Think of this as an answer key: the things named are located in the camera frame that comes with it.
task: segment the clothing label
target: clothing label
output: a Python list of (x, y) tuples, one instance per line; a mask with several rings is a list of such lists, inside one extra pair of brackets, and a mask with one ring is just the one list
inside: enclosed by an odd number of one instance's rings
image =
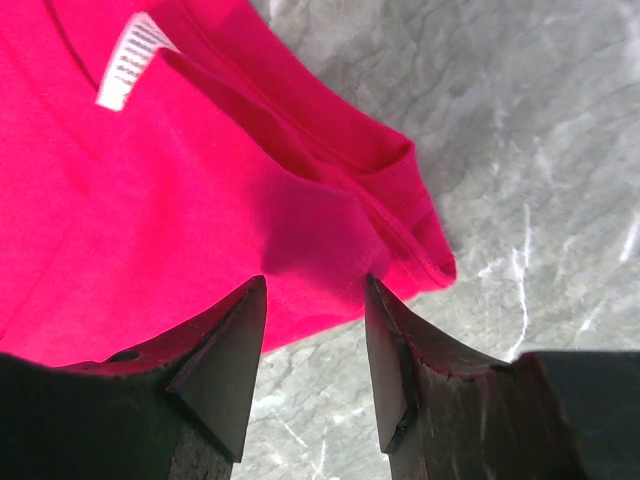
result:
[(178, 51), (147, 13), (134, 14), (111, 54), (96, 104), (122, 110), (138, 78), (163, 47)]

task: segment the red cloth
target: red cloth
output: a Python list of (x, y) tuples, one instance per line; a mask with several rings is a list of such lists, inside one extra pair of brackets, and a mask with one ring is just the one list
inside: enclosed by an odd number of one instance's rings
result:
[[(264, 350), (402, 298), (455, 262), (401, 134), (317, 81), (246, 0), (0, 0), (0, 350), (101, 361), (269, 290)], [(94, 104), (128, 18), (160, 50), (121, 112)]]

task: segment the pink fabric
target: pink fabric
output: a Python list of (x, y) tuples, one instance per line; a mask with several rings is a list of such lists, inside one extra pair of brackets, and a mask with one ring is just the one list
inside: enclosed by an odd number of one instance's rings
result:
[[(264, 350), (400, 297), (455, 262), (414, 145), (343, 102), (246, 0), (0, 0), (0, 350), (101, 361), (269, 290)], [(122, 112), (94, 104), (128, 18), (161, 50)]]

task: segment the marble surface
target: marble surface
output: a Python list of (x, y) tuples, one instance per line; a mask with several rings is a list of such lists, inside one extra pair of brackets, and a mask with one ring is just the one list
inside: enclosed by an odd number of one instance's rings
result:
[[(411, 307), (487, 354), (640, 348), (640, 0), (254, 0), (418, 144), (459, 262)], [(362, 322), (263, 358), (234, 480), (387, 480)]]

